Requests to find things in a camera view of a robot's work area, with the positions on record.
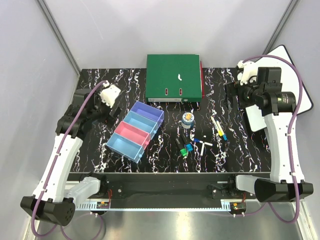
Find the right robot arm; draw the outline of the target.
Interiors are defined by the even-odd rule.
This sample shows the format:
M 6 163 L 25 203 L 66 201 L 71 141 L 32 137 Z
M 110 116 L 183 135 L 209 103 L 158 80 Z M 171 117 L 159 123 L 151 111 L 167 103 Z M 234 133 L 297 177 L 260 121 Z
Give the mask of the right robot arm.
M 313 194 L 314 186 L 305 181 L 300 167 L 295 134 L 296 97 L 282 91 L 280 82 L 249 83 L 239 81 L 225 85 L 228 99 L 238 98 L 241 109 L 257 105 L 261 110 L 265 135 L 271 152 L 269 178 L 237 175 L 227 185 L 228 195 L 239 198 L 244 192 L 254 194 L 259 202 L 293 202 Z

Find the pink drawer box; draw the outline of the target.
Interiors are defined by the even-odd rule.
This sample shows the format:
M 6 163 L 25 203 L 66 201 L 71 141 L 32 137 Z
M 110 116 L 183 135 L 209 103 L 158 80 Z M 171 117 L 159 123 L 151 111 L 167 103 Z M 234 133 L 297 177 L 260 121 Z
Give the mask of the pink drawer box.
M 116 127 L 116 134 L 140 145 L 145 149 L 151 141 L 151 136 L 148 132 L 141 130 L 125 121 L 121 121 Z

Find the yellow capped white marker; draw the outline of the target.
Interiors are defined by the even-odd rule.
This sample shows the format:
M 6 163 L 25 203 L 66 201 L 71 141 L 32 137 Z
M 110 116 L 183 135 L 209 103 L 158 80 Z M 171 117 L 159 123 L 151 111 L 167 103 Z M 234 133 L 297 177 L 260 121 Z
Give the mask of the yellow capped white marker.
M 214 117 L 213 117 L 213 116 L 210 116 L 210 118 L 211 118 L 211 120 L 212 120 L 212 122 L 213 122 L 213 125 L 214 125 L 214 127 L 216 128 L 219 136 L 222 137 L 223 134 L 222 134 L 220 128 L 218 127 L 218 124 L 217 124 L 217 122 L 215 121 Z

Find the white whiteboard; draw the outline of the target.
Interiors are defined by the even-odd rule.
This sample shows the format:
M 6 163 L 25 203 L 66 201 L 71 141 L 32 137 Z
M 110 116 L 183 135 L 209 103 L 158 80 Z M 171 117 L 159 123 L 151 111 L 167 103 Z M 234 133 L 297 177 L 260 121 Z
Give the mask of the white whiteboard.
M 284 45 L 279 45 L 271 52 L 268 53 L 270 56 L 278 56 L 282 59 L 287 60 L 291 64 L 294 62 L 291 60 L 291 56 Z M 279 67 L 281 68 L 281 79 L 282 91 L 292 92 L 297 97 L 299 95 L 299 80 L 295 71 L 286 63 L 270 57 L 262 57 L 255 62 L 257 67 Z M 310 111 L 313 108 L 313 102 L 308 94 L 308 91 L 304 87 L 302 90 L 302 99 L 298 114 L 302 114 Z M 256 106 L 252 105 L 245 109 L 248 119 L 248 124 L 252 132 L 257 132 L 266 128 L 266 123 L 262 116 L 261 110 Z

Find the blue capped white marker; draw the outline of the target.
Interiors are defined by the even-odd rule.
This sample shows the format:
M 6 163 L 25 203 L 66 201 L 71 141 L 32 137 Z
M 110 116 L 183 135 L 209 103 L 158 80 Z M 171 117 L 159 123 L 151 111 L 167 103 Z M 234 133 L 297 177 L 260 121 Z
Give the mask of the blue capped white marker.
M 223 128 L 222 128 L 222 126 L 221 126 L 220 122 L 219 122 L 219 121 L 217 121 L 216 123 L 217 123 L 217 126 L 218 126 L 218 128 L 219 128 L 219 130 L 220 130 L 221 134 L 222 134 L 223 139 L 224 139 L 225 141 L 227 141 L 227 140 L 228 140 L 228 138 L 227 138 L 227 136 L 226 136 L 226 134 L 225 134 L 225 132 L 224 132 L 224 130 L 223 130 Z

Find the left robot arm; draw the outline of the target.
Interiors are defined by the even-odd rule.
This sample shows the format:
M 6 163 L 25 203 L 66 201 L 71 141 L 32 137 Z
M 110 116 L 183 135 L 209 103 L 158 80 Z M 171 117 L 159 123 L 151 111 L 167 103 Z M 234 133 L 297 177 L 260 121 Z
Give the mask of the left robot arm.
M 89 88 L 78 89 L 72 103 L 58 120 L 54 147 L 43 176 L 31 196 L 24 196 L 21 208 L 33 220 L 67 226 L 76 207 L 89 197 L 103 198 L 108 193 L 108 181 L 98 173 L 80 177 L 78 184 L 66 190 L 66 183 L 80 147 L 95 122 L 111 127 L 121 109 L 111 115 L 121 90 L 112 85 L 100 93 Z

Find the round blue tape tin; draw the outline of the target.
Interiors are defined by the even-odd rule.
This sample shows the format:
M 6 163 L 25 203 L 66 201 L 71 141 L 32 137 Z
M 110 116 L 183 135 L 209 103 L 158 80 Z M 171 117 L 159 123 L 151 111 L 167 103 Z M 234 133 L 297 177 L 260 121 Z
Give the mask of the round blue tape tin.
M 186 115 L 187 114 L 192 114 L 192 118 L 191 119 L 186 119 Z M 181 119 L 181 126 L 185 129 L 191 129 L 194 127 L 194 123 L 195 123 L 195 116 L 193 113 L 191 112 L 185 112 L 182 115 L 182 119 Z

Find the green ring binder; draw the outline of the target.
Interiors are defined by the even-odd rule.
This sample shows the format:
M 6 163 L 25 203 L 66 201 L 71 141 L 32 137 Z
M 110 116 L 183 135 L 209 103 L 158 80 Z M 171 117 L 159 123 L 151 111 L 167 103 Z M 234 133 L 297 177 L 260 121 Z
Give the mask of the green ring binder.
M 149 54 L 146 59 L 147 102 L 201 102 L 203 81 L 198 54 Z

